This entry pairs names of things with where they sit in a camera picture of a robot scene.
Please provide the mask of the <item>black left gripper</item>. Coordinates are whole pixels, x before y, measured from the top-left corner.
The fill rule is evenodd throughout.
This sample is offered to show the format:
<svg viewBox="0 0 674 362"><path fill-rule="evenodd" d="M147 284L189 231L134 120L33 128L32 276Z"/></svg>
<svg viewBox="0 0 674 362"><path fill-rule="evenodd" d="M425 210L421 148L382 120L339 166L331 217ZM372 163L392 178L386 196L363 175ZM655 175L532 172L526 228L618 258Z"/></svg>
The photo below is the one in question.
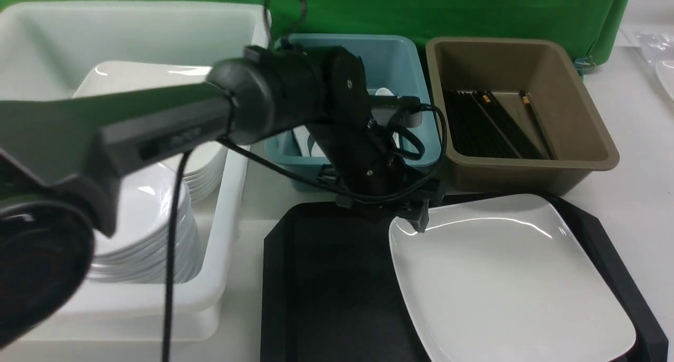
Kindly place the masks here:
<svg viewBox="0 0 674 362"><path fill-rule="evenodd" d="M346 208L397 212L414 231L425 233L429 208L443 197L435 166L424 173L407 165L389 129L373 119L313 122L308 131L328 159L328 166L308 179L310 186L334 192Z"/></svg>

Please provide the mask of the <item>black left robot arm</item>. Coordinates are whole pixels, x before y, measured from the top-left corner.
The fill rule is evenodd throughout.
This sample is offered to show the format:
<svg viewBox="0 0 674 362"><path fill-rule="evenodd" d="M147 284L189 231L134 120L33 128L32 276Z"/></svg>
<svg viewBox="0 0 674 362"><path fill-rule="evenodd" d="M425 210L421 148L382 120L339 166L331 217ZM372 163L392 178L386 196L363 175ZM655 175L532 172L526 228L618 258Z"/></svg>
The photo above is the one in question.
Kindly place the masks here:
<svg viewBox="0 0 674 362"><path fill-rule="evenodd" d="M394 214L423 232L443 196L403 117L440 110L373 98L360 57L341 46L248 46L202 83L61 101L2 101L2 347L57 312L84 282L94 230L116 228L121 181L216 141L270 170Z"/></svg>

